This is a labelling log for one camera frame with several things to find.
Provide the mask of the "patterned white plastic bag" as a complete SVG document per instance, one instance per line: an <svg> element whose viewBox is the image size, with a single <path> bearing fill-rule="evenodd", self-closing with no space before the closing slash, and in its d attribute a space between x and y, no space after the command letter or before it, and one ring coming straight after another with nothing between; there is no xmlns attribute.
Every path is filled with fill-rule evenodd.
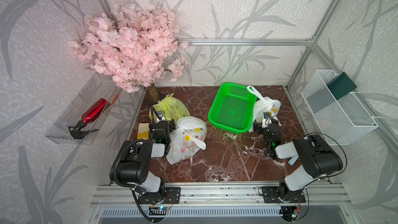
<svg viewBox="0 0 398 224"><path fill-rule="evenodd" d="M253 116L251 121L251 127L248 132L254 132L254 123L258 123L262 126L262 118L263 112L271 112L272 113L272 123L276 123L279 126L282 126L279 122L277 115L281 107L281 102L279 100L274 100L268 96L264 97L255 87L247 86L247 90L256 96L258 99L253 108Z"/></svg>

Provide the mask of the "green avocado print plastic bag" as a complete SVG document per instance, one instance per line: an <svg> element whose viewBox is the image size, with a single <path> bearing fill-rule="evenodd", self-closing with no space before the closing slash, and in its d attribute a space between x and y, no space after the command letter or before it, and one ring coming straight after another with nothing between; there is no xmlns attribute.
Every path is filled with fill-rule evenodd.
<svg viewBox="0 0 398 224"><path fill-rule="evenodd" d="M167 95L153 107L157 112L162 112L167 121L173 119L177 122L180 118L189 117L190 113L183 102L174 98L173 95L174 93Z"/></svg>

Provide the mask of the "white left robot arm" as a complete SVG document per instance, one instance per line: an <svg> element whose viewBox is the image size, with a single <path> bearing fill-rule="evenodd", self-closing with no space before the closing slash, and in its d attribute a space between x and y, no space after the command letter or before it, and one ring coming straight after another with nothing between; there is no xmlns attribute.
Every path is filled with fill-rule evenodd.
<svg viewBox="0 0 398 224"><path fill-rule="evenodd" d="M149 124L149 139L127 140L122 144L110 169L110 180L140 194L144 203L166 198L164 181L150 172L152 158L162 158L170 151L170 134L175 121L160 120Z"/></svg>

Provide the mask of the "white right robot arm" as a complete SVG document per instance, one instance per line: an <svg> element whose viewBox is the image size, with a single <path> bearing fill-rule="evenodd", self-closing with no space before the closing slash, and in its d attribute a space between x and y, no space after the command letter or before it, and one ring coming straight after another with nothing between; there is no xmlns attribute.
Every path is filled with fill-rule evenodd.
<svg viewBox="0 0 398 224"><path fill-rule="evenodd" d="M254 123L254 130L265 141L265 152L273 160L289 159L301 165L291 174L279 180L277 187L261 187L259 195L265 203L305 202L303 190L314 181L345 171L341 157L334 151L322 133L312 133L291 142L282 143L282 130L279 124L270 123L261 127Z"/></svg>

